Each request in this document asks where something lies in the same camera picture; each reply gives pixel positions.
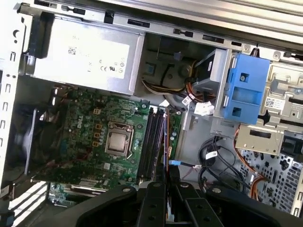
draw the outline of barcode sticker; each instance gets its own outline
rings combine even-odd
[[[183,105],[188,106],[188,104],[190,104],[190,102],[191,102],[192,99],[194,99],[194,98],[195,98],[194,95],[189,94],[189,96],[186,96],[186,97],[182,100]]]
[[[265,101],[265,107],[270,107],[277,110],[283,110],[285,100],[278,98],[267,97]]]

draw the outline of ram slot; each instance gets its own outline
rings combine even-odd
[[[163,114],[162,110],[154,114],[152,109],[149,113],[137,172],[137,181],[140,181],[140,179],[150,180],[153,177],[163,136]]]

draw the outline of metal bracket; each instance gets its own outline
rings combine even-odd
[[[147,186],[137,227],[165,226],[167,188],[164,183],[151,182]]]
[[[0,92],[0,188],[2,185],[5,157],[7,153],[11,116],[15,102],[18,81],[18,70],[25,35],[25,25],[19,21],[10,26],[7,34],[7,53]]]

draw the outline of screw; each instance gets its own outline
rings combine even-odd
[[[245,45],[243,48],[244,52],[249,53],[250,52],[250,46],[249,45]]]
[[[240,81],[245,81],[245,76],[241,76]]]
[[[280,52],[276,51],[274,52],[274,59],[279,59],[281,56]]]
[[[218,189],[218,188],[213,188],[213,192],[214,192],[214,193],[221,193],[221,190]]]
[[[181,186],[182,188],[188,188],[188,184],[187,184],[187,183],[181,183],[180,186]]]

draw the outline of cable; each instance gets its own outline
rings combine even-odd
[[[162,74],[162,77],[161,77],[161,80],[160,80],[160,86],[163,86],[163,82],[164,82],[164,79],[166,77],[166,74],[168,73],[170,67],[174,67],[175,65],[174,64],[168,64],[165,71],[163,72]]]
[[[201,146],[201,149],[199,151],[199,161],[200,163],[203,165],[205,160],[202,158],[202,151],[205,149],[205,148],[208,148],[211,146],[212,150],[218,150],[218,147],[216,145],[217,141],[221,140],[222,137],[213,137],[211,139],[208,139],[207,141],[205,141],[202,146]],[[247,185],[244,181],[244,178],[242,176],[242,174],[233,166],[231,166],[231,164],[229,164],[222,156],[221,156],[221,159],[220,159],[225,165],[227,165],[228,168],[230,168],[233,173],[235,174],[235,177],[237,178],[237,180],[243,185],[242,187],[242,192],[245,193],[245,187],[249,188],[249,185]],[[204,171],[208,171],[215,179],[217,179],[219,182],[221,182],[225,187],[228,187],[230,189],[233,189],[233,190],[237,190],[235,189],[234,187],[232,187],[231,185],[229,185],[228,183],[226,183],[219,175],[215,174],[210,168],[209,166],[205,167],[205,168],[202,168],[202,171],[200,171],[199,173],[199,178],[198,178],[198,182],[199,182],[199,185],[201,185],[201,179],[202,179],[202,175],[204,173]]]
[[[263,177],[265,178],[264,176],[262,176],[260,173],[258,173],[257,171],[255,171],[249,164],[248,162],[244,159],[244,157],[241,155],[241,153],[239,152],[239,150],[236,148],[236,139],[238,137],[238,134],[239,134],[239,129],[237,129],[236,133],[235,133],[235,138],[233,140],[233,148],[235,149],[240,161],[250,170],[252,171],[253,173],[257,174],[259,177]]]
[[[250,197],[251,197],[252,199],[258,200],[258,188],[257,188],[257,185],[258,185],[258,183],[261,182],[261,181],[267,181],[267,179],[264,178],[264,177],[259,177],[259,178],[256,178],[256,179],[252,182],[251,188],[250,188]]]

